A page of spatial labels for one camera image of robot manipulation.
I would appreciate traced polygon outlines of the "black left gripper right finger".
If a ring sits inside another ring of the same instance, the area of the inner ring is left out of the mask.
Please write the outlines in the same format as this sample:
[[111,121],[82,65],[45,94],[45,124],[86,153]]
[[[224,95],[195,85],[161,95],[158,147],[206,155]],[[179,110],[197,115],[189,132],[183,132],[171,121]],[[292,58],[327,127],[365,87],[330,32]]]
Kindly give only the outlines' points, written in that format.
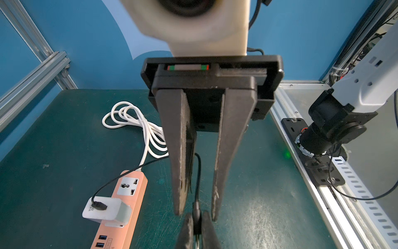
[[210,214],[208,211],[202,213],[201,236],[203,249],[221,249],[221,244],[216,235]]

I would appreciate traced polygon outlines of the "white usb charger adapter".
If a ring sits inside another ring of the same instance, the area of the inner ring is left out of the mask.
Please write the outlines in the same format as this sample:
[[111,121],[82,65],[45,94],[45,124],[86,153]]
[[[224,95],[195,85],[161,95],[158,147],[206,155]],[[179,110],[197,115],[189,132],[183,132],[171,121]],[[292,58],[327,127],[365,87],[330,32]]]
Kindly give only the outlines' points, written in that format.
[[132,208],[120,198],[95,197],[93,205],[92,197],[89,198],[82,217],[94,222],[101,223],[107,227],[124,227],[129,223]]

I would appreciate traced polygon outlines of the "orange power strip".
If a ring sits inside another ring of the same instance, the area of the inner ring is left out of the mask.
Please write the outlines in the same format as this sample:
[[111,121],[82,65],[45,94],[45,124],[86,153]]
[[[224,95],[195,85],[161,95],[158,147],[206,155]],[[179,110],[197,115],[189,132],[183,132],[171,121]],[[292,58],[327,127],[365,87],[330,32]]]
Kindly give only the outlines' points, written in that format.
[[100,224],[92,249],[128,249],[131,245],[148,180],[141,171],[121,175],[111,197],[94,198],[107,209],[95,209],[89,199],[83,210],[83,218]]

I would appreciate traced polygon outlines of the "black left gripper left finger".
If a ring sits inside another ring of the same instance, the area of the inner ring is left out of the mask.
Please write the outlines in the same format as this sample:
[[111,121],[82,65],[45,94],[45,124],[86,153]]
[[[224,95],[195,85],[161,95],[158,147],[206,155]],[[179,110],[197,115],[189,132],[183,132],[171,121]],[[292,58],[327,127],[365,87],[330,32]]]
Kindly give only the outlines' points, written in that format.
[[193,249],[194,221],[191,213],[184,217],[181,231],[175,244],[175,249]]

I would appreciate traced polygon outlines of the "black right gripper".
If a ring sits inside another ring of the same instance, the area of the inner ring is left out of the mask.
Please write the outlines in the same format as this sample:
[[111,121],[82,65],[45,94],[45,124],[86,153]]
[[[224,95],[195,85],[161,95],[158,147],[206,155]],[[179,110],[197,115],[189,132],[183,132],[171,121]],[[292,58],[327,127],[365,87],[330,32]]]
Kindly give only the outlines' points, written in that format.
[[249,120],[264,119],[275,102],[274,92],[284,77],[282,57],[147,58],[141,77],[161,118],[175,215],[183,214],[191,186],[195,128],[219,131],[211,200],[211,219],[217,221],[229,170]]

